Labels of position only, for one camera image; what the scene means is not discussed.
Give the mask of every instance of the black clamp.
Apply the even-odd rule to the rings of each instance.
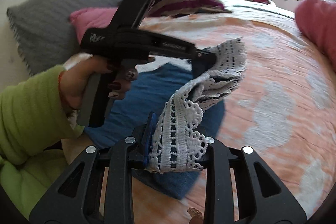
[[[87,147],[33,208],[31,224],[134,224],[131,170],[145,169],[156,116],[113,147]],[[206,135],[204,128],[197,128]],[[249,146],[226,147],[207,137],[199,163],[207,169],[204,224],[304,224],[306,214],[280,178]],[[99,214],[105,168],[109,167],[104,217]],[[234,222],[230,168],[238,196]]]
[[[147,61],[149,55],[192,60],[194,78],[209,70],[217,60],[215,53],[197,49],[193,43],[176,37],[138,29],[152,1],[123,0],[107,27],[85,31],[81,50],[109,58],[126,70]],[[86,127],[104,124],[114,103],[114,99],[109,98],[108,84],[124,76],[124,71],[90,76],[77,124]]]

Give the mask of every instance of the lace trim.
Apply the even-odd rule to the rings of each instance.
[[[206,50],[216,54],[216,64],[177,90],[160,115],[147,167],[151,172],[203,169],[195,161],[205,154],[208,144],[205,136],[194,130],[201,123],[204,111],[239,86],[246,69],[246,48],[241,38]]]

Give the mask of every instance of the purple striped fabric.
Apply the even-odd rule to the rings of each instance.
[[[220,0],[155,0],[149,16],[180,16],[202,12],[223,12],[225,7]]]

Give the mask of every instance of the green sweater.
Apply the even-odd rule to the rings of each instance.
[[[76,138],[62,109],[56,66],[0,94],[0,184],[28,219],[48,187],[66,168],[61,150],[43,151]]]

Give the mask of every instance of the blue cloth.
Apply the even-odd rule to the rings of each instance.
[[[115,101],[111,114],[100,128],[85,128],[85,132],[99,148],[114,145],[130,136],[135,126],[147,122],[149,112],[159,116],[170,96],[192,79],[190,71],[172,64],[140,73],[132,83],[126,98]],[[215,137],[225,113],[224,102],[208,109],[201,125],[207,135]],[[145,170],[133,170],[132,175],[146,185],[177,199],[182,199],[196,181],[198,172],[151,174]]]

